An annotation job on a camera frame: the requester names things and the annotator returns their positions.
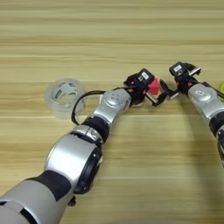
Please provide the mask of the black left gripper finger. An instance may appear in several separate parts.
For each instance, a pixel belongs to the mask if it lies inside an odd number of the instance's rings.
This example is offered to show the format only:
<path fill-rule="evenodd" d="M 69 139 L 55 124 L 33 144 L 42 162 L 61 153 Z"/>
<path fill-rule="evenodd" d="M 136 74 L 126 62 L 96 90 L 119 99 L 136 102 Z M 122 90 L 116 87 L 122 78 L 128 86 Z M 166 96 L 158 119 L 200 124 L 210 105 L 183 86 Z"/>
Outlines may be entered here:
<path fill-rule="evenodd" d="M 165 100 L 167 93 L 162 93 L 158 98 L 155 98 L 152 94 L 149 93 L 147 93 L 145 96 L 152 102 L 153 106 L 158 106 Z"/>

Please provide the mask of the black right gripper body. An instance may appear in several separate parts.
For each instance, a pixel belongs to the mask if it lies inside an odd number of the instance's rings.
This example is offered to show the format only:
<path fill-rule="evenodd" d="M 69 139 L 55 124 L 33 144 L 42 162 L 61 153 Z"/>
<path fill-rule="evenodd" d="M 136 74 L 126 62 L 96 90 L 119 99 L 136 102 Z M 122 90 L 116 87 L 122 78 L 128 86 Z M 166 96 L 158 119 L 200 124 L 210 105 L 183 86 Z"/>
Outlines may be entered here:
<path fill-rule="evenodd" d="M 183 95 L 187 95 L 189 89 L 198 83 L 198 81 L 188 73 L 183 73 L 180 76 L 177 76 L 175 81 L 177 83 L 178 91 Z"/>

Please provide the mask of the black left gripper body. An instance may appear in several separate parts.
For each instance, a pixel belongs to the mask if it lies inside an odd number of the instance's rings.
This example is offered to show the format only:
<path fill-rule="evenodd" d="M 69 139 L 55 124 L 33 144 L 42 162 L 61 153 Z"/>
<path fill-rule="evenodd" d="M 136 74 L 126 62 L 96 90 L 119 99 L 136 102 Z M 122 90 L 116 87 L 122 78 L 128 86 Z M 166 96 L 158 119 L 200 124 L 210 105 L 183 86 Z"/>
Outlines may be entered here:
<path fill-rule="evenodd" d="M 138 105 L 144 100 L 148 84 L 140 73 L 130 75 L 123 84 L 126 86 L 126 91 L 131 97 L 131 106 Z"/>

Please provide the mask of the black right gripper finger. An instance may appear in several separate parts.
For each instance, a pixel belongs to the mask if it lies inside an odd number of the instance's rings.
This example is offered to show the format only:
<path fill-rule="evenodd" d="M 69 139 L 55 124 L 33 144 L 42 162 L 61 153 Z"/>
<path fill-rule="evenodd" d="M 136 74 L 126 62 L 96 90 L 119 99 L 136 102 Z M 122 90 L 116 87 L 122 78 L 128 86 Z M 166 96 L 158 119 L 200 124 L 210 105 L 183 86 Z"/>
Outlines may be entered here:
<path fill-rule="evenodd" d="M 187 66 L 187 70 L 188 70 L 188 73 L 190 76 L 194 76 L 195 74 L 199 75 L 201 72 L 201 68 L 197 67 L 193 64 L 187 63 L 186 66 Z"/>
<path fill-rule="evenodd" d="M 175 98 L 176 96 L 179 95 L 178 90 L 169 89 L 167 84 L 163 80 L 160 81 L 160 87 L 168 94 L 170 99 L 173 99 L 173 98 Z"/>

